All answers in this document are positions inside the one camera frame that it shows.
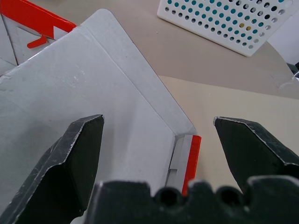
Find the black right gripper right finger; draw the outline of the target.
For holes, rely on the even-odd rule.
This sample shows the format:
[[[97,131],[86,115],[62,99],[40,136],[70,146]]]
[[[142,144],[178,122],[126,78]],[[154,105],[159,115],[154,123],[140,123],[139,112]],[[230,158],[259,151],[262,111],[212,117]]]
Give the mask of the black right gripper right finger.
[[[299,156],[257,122],[215,117],[229,169],[244,191],[252,176],[287,175],[299,180]]]

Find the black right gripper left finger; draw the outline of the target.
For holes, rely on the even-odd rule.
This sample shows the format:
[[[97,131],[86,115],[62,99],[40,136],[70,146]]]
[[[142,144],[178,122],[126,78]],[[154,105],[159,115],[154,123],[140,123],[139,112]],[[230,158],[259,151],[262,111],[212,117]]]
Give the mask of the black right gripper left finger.
[[[40,158],[0,224],[70,224],[86,211],[98,170],[101,114],[72,122]]]

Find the orange cardboard box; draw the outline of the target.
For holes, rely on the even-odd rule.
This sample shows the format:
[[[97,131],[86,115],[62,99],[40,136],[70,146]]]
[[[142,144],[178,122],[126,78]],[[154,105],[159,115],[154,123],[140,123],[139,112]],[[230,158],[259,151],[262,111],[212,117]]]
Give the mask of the orange cardboard box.
[[[95,182],[166,184],[195,127],[115,16],[99,9],[0,77],[0,216],[43,154],[80,119],[104,126]]]

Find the white perforated plastic basket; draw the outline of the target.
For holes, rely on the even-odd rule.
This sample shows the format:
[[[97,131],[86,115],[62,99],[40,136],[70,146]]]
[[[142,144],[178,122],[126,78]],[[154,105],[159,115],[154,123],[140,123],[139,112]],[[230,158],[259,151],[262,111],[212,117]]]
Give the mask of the white perforated plastic basket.
[[[299,0],[160,0],[157,16],[250,57],[297,11]]]

